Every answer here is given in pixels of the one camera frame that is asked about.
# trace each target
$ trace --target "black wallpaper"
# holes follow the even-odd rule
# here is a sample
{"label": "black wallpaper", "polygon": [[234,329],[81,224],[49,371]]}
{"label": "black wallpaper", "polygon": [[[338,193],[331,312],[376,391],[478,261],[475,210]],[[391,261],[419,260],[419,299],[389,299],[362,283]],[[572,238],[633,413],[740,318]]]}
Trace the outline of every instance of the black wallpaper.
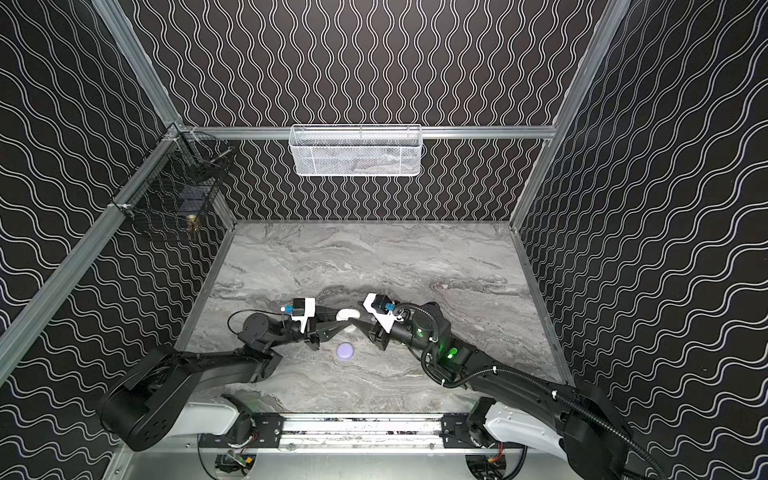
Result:
{"label": "black wallpaper", "polygon": [[552,124],[605,0],[121,0],[185,123]]}
{"label": "black wallpaper", "polygon": [[417,177],[301,177],[288,143],[233,142],[222,186],[242,220],[508,220],[541,140],[425,141]]}
{"label": "black wallpaper", "polygon": [[0,2],[0,333],[165,131],[88,0]]}
{"label": "black wallpaper", "polygon": [[766,20],[636,0],[521,229],[574,375],[677,480],[768,475]]}
{"label": "black wallpaper", "polygon": [[99,480],[120,441],[95,409],[116,379],[173,345],[223,239],[151,243],[126,221],[0,387],[0,478]]}

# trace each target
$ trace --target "gray marble tabletop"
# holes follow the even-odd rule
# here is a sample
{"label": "gray marble tabletop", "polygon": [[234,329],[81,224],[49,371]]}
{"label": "gray marble tabletop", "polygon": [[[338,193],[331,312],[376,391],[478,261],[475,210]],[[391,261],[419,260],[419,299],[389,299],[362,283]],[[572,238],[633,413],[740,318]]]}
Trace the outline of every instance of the gray marble tabletop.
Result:
{"label": "gray marble tabletop", "polygon": [[[560,381],[505,223],[242,223],[187,349],[240,346],[237,310],[280,311],[295,296],[351,307],[368,292],[435,301],[455,335],[510,366]],[[238,330],[248,313],[236,316]],[[354,357],[336,347],[349,342]],[[466,412],[480,396],[429,380],[404,346],[379,351],[361,332],[314,352],[277,347],[267,380],[226,388],[279,412]]]}

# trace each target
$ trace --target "wire basket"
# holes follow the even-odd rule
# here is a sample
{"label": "wire basket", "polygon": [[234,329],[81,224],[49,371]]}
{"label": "wire basket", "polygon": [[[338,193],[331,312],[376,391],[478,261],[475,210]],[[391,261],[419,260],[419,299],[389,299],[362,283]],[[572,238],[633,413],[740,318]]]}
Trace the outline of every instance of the wire basket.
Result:
{"label": "wire basket", "polygon": [[306,176],[413,177],[422,170],[422,127],[293,125],[288,146]]}
{"label": "wire basket", "polygon": [[231,152],[229,142],[208,134],[182,133],[120,208],[134,229],[150,240],[199,240],[230,166]]}

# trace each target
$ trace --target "purple lid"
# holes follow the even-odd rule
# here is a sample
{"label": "purple lid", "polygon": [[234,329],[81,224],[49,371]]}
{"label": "purple lid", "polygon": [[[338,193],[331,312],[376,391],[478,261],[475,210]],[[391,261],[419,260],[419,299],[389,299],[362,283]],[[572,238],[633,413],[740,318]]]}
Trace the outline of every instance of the purple lid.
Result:
{"label": "purple lid", "polygon": [[338,356],[341,360],[349,360],[354,354],[355,348],[352,347],[351,343],[344,342],[339,345],[339,348],[336,349],[336,356]]}

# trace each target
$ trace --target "white object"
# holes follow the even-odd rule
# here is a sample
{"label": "white object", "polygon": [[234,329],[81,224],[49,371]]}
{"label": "white object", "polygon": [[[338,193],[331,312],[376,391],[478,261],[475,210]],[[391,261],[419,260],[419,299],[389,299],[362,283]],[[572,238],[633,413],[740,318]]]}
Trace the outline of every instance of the white object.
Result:
{"label": "white object", "polygon": [[376,309],[373,308],[373,300],[376,299],[375,293],[369,293],[366,297],[366,301],[362,303],[362,306],[366,308],[366,312],[373,315],[373,318],[376,319],[377,322],[381,323],[384,327],[384,331],[387,333],[392,332],[392,325],[395,324],[395,321],[397,320],[397,317],[392,315],[392,312],[379,313],[376,311]]}
{"label": "white object", "polygon": [[294,322],[301,322],[301,328],[299,331],[301,333],[304,333],[304,330],[306,330],[306,321],[311,316],[315,316],[315,299],[314,298],[305,298],[304,299],[304,314],[302,316],[294,316],[291,313],[291,320]]}
{"label": "white object", "polygon": [[296,124],[288,137],[296,173],[321,177],[414,177],[423,143],[417,124]]}
{"label": "white object", "polygon": [[560,448],[560,435],[541,420],[496,402],[485,414],[485,429],[500,442],[515,442],[568,460]]}
{"label": "white object", "polygon": [[[360,318],[360,310],[353,309],[353,308],[342,308],[336,314],[337,322],[345,322],[349,319],[358,319],[358,318]],[[344,331],[347,333],[352,333],[355,330],[357,330],[357,327],[354,325],[350,325],[344,329]]]}
{"label": "white object", "polygon": [[210,433],[224,435],[235,423],[239,412],[226,399],[190,399],[181,409],[166,436]]}

